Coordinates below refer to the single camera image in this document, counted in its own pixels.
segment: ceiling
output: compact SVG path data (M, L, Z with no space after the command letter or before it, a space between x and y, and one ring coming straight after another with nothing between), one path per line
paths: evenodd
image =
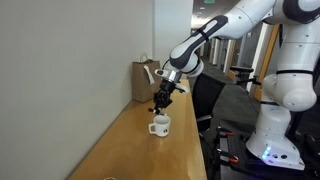
M239 0L211 0L214 3L205 3L204 0L193 1L192 28L199 28L213 17L224 14Z

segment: robotic arm link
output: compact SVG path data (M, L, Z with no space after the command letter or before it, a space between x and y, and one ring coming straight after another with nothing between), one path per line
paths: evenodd
M203 63L194 52L209 39L238 39L261 21L283 24L286 32L277 59L277 74L265 77L261 83L261 110L246 146L270 166L303 170L300 153L285 132L290 111L307 110L316 102L312 72L320 52L319 16L319 0L241 0L172 49L172 69L155 72L163 81L154 96L155 107L149 111L161 114L172 102L170 94L174 89L187 92L178 84L181 74L192 77L202 72Z

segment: mug handle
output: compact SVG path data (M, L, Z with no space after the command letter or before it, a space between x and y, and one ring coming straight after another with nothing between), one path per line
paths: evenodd
M149 133L150 133L150 134L156 134L156 131L152 131L152 130L151 130L151 127L152 127L152 126L155 126L155 124L154 124L154 123L149 124Z

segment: blue light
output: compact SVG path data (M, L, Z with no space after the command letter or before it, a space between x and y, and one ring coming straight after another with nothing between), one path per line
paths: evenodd
M264 151L264 153L262 155L262 159L267 158L267 155L269 154L270 150L271 150L271 147L268 146L267 149Z

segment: wooden countertop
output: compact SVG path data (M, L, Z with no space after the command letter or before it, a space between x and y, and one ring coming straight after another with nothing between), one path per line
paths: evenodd
M187 80L181 84L189 88ZM204 180L206 171L191 93L174 91L164 110L171 118L170 134L149 134L155 114L152 101L132 101L101 137L70 179Z

